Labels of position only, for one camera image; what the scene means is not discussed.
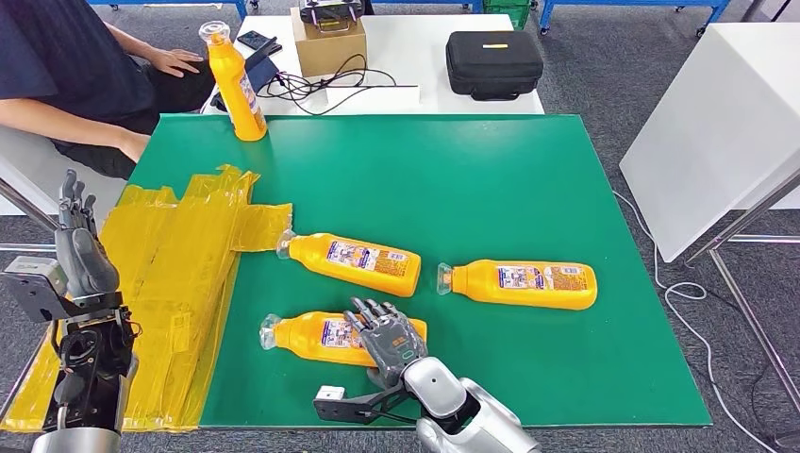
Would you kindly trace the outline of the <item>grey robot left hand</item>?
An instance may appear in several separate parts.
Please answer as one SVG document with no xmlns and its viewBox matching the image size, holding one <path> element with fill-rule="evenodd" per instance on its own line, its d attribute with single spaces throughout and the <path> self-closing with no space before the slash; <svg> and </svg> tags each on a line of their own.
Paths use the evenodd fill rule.
<svg viewBox="0 0 800 453">
<path fill-rule="evenodd" d="M 100 243 L 94 219 L 96 196 L 73 169 L 66 171 L 58 201 L 59 227 L 54 233 L 57 260 L 71 297 L 117 292 L 120 276 Z"/>
</svg>

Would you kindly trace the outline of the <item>person's left hand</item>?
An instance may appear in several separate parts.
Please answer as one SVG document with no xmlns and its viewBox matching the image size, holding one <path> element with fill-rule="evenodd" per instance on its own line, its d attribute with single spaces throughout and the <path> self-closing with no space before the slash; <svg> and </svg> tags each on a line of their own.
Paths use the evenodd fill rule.
<svg viewBox="0 0 800 453">
<path fill-rule="evenodd" d="M 193 64 L 204 60 L 184 49 L 166 50 L 156 47 L 151 47 L 144 58 L 158 71 L 175 77 L 183 77 L 185 73 L 198 74 L 199 70 Z"/>
</svg>

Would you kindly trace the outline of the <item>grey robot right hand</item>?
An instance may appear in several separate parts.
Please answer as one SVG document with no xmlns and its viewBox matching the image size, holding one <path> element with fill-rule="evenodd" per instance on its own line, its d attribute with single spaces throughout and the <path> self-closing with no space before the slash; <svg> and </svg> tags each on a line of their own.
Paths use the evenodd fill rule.
<svg viewBox="0 0 800 453">
<path fill-rule="evenodd" d="M 375 362 L 367 370 L 368 377 L 389 389 L 398 384 L 409 365 L 428 356 L 426 342 L 393 304 L 357 297 L 351 302 L 357 312 L 345 310 L 342 314 Z"/>
</svg>

